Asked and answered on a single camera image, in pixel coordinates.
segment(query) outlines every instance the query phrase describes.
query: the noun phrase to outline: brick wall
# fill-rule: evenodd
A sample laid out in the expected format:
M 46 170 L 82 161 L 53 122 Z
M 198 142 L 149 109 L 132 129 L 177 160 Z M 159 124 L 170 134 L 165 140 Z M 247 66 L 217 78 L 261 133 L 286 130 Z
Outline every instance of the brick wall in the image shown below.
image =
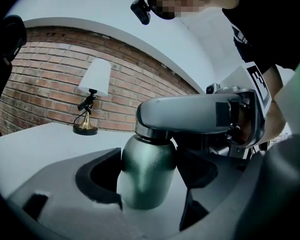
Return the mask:
M 0 98 L 3 134 L 50 122 L 72 124 L 87 96 L 78 85 L 95 58 L 111 63 L 109 95 L 97 97 L 92 108 L 99 129 L 131 132 L 140 103 L 197 94 L 155 59 L 108 36 L 64 27 L 30 28 L 27 35 Z

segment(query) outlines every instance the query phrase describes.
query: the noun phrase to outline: black shirt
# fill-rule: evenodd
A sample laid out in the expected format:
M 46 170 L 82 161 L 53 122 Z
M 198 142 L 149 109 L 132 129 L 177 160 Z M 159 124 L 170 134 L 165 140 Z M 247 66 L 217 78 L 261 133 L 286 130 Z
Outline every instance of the black shirt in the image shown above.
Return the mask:
M 222 9 L 234 31 L 234 43 L 247 63 L 263 74 L 277 64 L 295 70 L 300 62 L 300 0 L 239 0 Z

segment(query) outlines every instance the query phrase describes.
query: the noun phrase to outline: white wall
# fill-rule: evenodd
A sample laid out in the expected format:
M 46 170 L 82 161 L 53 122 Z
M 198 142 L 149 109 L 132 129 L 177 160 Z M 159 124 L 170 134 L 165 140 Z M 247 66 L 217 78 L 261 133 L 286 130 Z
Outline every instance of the white wall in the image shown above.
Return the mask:
M 215 75 L 197 39 L 177 19 L 152 14 L 150 24 L 142 25 L 130 10 L 133 1 L 19 0 L 9 14 L 21 16 L 26 27 L 76 27 L 114 37 L 159 60 L 202 93 Z

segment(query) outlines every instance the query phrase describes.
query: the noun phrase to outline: white table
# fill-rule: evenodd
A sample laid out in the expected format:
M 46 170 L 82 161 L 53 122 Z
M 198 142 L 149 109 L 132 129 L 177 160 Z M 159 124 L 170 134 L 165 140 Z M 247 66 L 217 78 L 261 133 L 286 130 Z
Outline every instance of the white table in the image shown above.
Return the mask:
M 0 137 L 0 193 L 12 192 L 45 166 L 91 152 L 124 148 L 133 133 L 100 130 L 94 136 L 73 133 L 72 126 L 49 123 Z M 187 188 L 178 172 L 159 207 L 140 211 L 123 204 L 123 213 L 150 238 L 164 238 L 179 231 Z

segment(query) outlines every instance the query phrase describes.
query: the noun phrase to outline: brass lamp stand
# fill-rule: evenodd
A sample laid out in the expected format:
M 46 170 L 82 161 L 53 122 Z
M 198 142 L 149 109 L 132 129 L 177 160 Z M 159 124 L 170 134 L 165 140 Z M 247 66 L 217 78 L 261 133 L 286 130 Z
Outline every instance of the brass lamp stand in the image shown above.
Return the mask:
M 94 94 L 97 93 L 96 90 L 89 89 L 90 96 L 85 99 L 80 105 L 78 105 L 78 110 L 81 111 L 85 109 L 81 115 L 79 115 L 73 122 L 73 132 L 79 135 L 96 135 L 98 132 L 98 128 L 94 127 L 90 123 L 90 115 L 91 115 L 91 108 L 94 105 Z M 81 124 L 76 124 L 76 120 L 81 117 L 85 113 L 84 120 Z

